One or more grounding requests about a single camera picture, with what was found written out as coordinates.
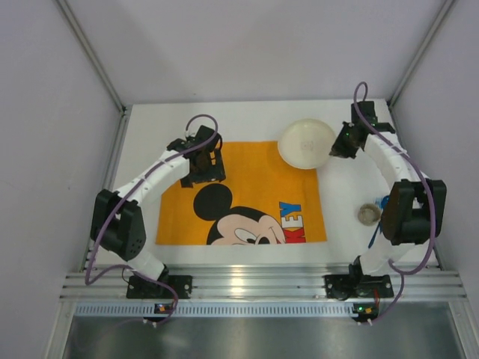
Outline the white round plate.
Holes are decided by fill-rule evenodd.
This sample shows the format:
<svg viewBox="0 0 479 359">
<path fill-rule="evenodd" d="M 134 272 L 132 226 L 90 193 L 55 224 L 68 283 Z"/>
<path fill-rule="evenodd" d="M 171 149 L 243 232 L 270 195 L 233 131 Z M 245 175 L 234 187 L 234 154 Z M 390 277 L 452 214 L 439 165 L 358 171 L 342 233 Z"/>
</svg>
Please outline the white round plate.
<svg viewBox="0 0 479 359">
<path fill-rule="evenodd" d="M 282 132 L 278 140 L 278 152 L 291 167 L 318 169 L 329 160 L 335 139 L 333 129 L 321 120 L 296 120 Z"/>
</svg>

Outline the orange Mickey placemat cloth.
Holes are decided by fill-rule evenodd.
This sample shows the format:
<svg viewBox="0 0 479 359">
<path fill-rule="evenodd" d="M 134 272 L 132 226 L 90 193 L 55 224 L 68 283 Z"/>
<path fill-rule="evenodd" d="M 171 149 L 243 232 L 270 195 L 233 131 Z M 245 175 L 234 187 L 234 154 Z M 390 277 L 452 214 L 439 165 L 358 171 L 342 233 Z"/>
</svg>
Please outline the orange Mickey placemat cloth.
<svg viewBox="0 0 479 359">
<path fill-rule="evenodd" d="M 225 180 L 175 183 L 162 196 L 158 245 L 292 245 L 326 240 L 315 170 L 289 166 L 274 141 L 222 147 Z"/>
</svg>

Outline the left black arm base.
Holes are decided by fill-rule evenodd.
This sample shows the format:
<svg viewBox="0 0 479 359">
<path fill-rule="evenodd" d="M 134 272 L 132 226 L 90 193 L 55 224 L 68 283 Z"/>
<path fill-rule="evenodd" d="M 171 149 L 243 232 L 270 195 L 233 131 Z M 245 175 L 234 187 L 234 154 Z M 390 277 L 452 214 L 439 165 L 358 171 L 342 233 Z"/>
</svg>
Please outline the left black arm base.
<svg viewBox="0 0 479 359">
<path fill-rule="evenodd" d="M 179 299 L 188 299 L 192 294 L 192 280 L 193 277 L 190 275 L 169 275 L 166 286 L 174 290 Z M 173 299 L 174 293 L 159 284 L 133 275 L 128 280 L 126 297 L 128 299 Z"/>
</svg>

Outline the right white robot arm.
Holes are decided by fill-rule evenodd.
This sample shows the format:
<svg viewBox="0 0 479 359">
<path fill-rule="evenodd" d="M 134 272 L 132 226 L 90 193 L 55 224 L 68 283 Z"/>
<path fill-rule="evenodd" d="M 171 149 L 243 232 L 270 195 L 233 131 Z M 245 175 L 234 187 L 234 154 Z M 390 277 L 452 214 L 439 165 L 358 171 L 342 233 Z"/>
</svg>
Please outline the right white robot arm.
<svg viewBox="0 0 479 359">
<path fill-rule="evenodd" d="M 418 168 L 401 147 L 393 126 L 378 120 L 372 101 L 351 105 L 351 121 L 343 124 L 330 154 L 354 159 L 359 150 L 375 162 L 390 193 L 380 219 L 382 235 L 355 264 L 366 275 L 397 271 L 398 260 L 413 248 L 426 245 L 423 260 L 407 272 L 416 274 L 427 264 L 441 232 L 447 187 Z"/>
</svg>

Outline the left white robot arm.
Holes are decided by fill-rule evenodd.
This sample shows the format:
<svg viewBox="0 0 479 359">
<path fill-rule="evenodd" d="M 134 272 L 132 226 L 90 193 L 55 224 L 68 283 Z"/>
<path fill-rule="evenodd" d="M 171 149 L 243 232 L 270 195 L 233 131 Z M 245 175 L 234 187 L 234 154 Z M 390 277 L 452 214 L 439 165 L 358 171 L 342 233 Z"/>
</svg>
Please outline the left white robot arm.
<svg viewBox="0 0 479 359">
<path fill-rule="evenodd" d="M 112 191 L 100 191 L 94 203 L 90 237 L 94 249 L 87 266 L 86 284 L 91 277 L 94 260 L 100 248 L 115 254 L 123 262 L 120 267 L 138 276 L 157 282 L 167 267 L 151 252 L 153 239 L 147 235 L 141 206 L 155 202 L 175 183 L 184 188 L 222 181 L 222 137 L 218 125 L 202 125 L 196 133 L 172 141 L 163 154 L 145 171 L 126 185 Z"/>
</svg>

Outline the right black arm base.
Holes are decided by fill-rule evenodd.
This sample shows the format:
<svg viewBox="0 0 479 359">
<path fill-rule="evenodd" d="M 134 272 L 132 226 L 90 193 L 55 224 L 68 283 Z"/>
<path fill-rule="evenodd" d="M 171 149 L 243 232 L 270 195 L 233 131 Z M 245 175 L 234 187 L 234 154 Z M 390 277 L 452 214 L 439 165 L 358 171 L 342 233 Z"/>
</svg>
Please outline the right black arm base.
<svg viewBox="0 0 479 359">
<path fill-rule="evenodd" d="M 393 298 L 391 278 L 389 275 L 353 278 L 349 274 L 329 274 L 324 277 L 326 297 L 339 301 L 350 298 Z"/>
</svg>

